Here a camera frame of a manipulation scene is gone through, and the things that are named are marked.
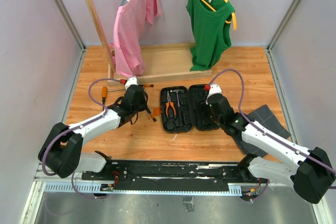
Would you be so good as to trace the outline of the black plastic tool case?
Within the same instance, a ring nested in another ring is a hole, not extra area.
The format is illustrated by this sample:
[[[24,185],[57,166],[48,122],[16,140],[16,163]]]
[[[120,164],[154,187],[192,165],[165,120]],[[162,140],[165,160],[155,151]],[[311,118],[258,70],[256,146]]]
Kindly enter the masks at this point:
[[[179,93],[181,107],[178,108],[176,94],[170,93],[171,101],[176,109],[176,116],[169,109],[169,116],[166,116],[165,109],[167,92],[174,89],[182,89],[185,93]],[[198,131],[212,131],[219,129],[219,126],[213,122],[209,115],[209,109],[205,104],[208,91],[205,90],[205,84],[195,84],[190,87],[174,86],[164,87],[160,91],[159,111],[161,116],[163,130],[167,133],[186,133],[192,129]]]

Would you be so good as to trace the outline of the orange handled pliers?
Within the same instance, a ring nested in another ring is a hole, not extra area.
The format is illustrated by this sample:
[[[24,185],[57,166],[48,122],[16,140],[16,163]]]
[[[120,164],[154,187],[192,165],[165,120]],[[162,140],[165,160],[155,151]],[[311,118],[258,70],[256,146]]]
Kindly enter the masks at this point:
[[[176,109],[175,109],[174,103],[171,101],[171,96],[169,92],[167,92],[166,98],[167,98],[166,109],[165,109],[166,116],[169,116],[169,109],[172,110],[173,116],[176,116]]]

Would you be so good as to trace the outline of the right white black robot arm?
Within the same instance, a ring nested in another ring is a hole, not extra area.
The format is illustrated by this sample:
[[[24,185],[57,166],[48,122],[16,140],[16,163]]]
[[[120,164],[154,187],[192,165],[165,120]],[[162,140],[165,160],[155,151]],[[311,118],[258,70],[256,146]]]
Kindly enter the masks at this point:
[[[290,143],[256,120],[234,112],[220,93],[206,99],[214,122],[234,140],[251,144],[277,159],[266,160],[249,153],[239,163],[238,177],[244,182],[263,178],[292,188],[305,201],[317,204],[335,182],[335,170],[323,149]]]

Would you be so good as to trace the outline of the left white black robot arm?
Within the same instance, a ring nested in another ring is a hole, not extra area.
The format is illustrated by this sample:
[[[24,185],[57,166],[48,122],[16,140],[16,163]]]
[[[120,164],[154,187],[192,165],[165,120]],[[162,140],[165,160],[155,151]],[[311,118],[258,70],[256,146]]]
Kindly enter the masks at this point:
[[[38,154],[48,176],[66,178],[74,172],[94,172],[100,179],[112,175],[111,161],[101,152],[83,153],[82,147],[101,134],[120,128],[131,122],[139,112],[148,108],[148,95],[142,86],[130,85],[124,96],[101,113],[82,122],[55,124]]]

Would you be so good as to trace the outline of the small orange screwdriver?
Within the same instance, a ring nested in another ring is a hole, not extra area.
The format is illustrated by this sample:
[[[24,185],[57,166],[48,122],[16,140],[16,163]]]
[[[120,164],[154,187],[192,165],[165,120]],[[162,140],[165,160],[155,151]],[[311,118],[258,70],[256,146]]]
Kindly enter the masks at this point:
[[[105,104],[107,96],[108,96],[108,88],[107,87],[103,87],[102,91],[101,91],[102,104]]]

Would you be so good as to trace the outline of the small needle nose pliers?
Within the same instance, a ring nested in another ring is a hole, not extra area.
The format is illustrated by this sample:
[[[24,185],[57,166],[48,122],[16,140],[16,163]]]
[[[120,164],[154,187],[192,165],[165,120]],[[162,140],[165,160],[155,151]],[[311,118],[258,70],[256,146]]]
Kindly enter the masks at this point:
[[[150,116],[150,113],[148,112],[148,110],[147,110],[147,109],[144,109],[144,112],[145,112],[147,118],[150,120],[150,119],[151,119],[151,116]]]

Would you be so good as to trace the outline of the steel claw hammer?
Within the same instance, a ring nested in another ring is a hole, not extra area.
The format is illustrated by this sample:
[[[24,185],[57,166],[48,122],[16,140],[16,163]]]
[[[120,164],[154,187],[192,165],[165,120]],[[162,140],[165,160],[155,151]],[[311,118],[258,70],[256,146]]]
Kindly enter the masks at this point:
[[[181,103],[180,103],[180,99],[179,99],[179,93],[185,93],[185,91],[182,90],[182,89],[174,89],[174,90],[170,90],[170,93],[175,93],[176,94],[177,106],[178,106],[178,108],[180,108]]]

